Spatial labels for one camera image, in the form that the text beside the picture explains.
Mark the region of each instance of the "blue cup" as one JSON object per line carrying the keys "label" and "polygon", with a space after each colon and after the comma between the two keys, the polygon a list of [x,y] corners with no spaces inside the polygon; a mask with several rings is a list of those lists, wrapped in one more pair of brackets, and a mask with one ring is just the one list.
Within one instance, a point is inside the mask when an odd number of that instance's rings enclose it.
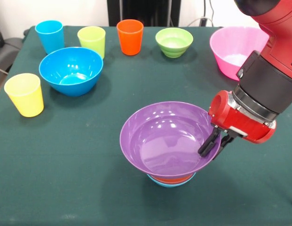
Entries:
{"label": "blue cup", "polygon": [[47,54],[64,48],[63,25],[61,22],[56,20],[43,21],[36,25],[35,31]]}

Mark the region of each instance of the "plastic bowl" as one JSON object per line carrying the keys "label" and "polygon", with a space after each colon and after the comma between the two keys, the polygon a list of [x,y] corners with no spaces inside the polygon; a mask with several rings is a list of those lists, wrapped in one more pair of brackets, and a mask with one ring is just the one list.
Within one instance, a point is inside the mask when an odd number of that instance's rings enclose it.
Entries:
{"label": "plastic bowl", "polygon": [[89,92],[98,81],[102,69],[101,56],[82,47],[54,51],[39,65],[41,77],[52,88],[71,97]]}
{"label": "plastic bowl", "polygon": [[211,134],[211,117],[200,107],[184,102],[160,102],[135,112],[123,125],[120,146],[126,159],[156,181],[184,183],[217,154],[206,157],[198,149]]}
{"label": "plastic bowl", "polygon": [[170,27],[157,32],[155,40],[167,57],[177,58],[190,47],[193,35],[182,28]]}
{"label": "plastic bowl", "polygon": [[249,57],[257,50],[265,47],[269,35],[255,27],[224,27],[215,31],[210,38],[218,67],[227,77],[236,81],[237,72]]}

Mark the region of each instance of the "yellow-green cup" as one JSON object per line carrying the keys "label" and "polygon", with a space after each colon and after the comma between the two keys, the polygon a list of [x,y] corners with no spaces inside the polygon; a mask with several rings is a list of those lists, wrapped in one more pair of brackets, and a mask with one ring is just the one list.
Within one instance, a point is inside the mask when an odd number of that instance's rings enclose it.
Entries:
{"label": "yellow-green cup", "polygon": [[34,117],[43,111],[40,78],[37,75],[15,75],[6,81],[4,90],[22,116]]}
{"label": "yellow-green cup", "polygon": [[103,28],[97,26],[84,27],[78,31],[77,36],[81,47],[97,52],[104,59],[106,32]]}

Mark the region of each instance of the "light blue bowl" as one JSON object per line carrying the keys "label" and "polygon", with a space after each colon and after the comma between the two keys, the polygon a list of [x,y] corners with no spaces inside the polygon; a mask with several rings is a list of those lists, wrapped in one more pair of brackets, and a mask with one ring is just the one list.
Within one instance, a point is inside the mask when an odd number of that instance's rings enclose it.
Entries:
{"label": "light blue bowl", "polygon": [[182,183],[179,183],[179,184],[165,184],[165,183],[162,183],[162,182],[159,182],[158,180],[154,179],[153,177],[151,177],[149,174],[147,174],[147,176],[152,180],[154,181],[155,183],[157,183],[158,185],[160,186],[163,186],[163,187],[178,187],[180,185],[183,185],[185,183],[188,183],[194,176],[195,176],[196,173],[194,173],[193,176],[191,176],[188,180],[186,181],[183,181]]}
{"label": "light blue bowl", "polygon": [[70,97],[89,92],[103,69],[101,56],[88,48],[68,47],[47,55],[39,65],[41,77]]}

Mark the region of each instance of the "orange cup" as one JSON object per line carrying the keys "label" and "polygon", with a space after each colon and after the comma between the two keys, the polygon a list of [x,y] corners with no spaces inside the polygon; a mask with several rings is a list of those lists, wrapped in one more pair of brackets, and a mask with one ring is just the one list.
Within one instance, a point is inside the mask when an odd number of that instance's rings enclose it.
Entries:
{"label": "orange cup", "polygon": [[122,20],[117,24],[118,39],[124,54],[132,56],[141,51],[144,25],[138,20]]}

